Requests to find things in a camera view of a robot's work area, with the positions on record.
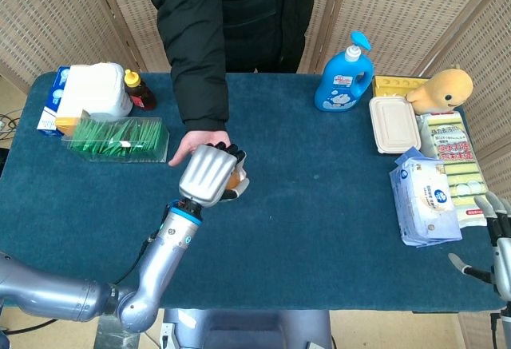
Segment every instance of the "white food container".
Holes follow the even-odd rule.
[[[404,97],[373,97],[369,110],[378,152],[399,154],[421,148],[414,109]]]

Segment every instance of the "jacket sleeve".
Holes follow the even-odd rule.
[[[224,130],[229,111],[222,0],[151,1],[186,129]]]

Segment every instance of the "person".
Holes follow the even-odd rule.
[[[151,0],[186,133],[170,160],[230,145],[226,72],[295,73],[314,0]]]

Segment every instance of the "black jacket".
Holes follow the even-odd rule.
[[[313,0],[151,0],[187,130],[225,129],[225,72],[303,51]]]

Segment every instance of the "yellow plastic tray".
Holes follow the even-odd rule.
[[[428,81],[422,77],[402,76],[375,76],[373,79],[373,96],[403,96],[405,97],[412,89]]]

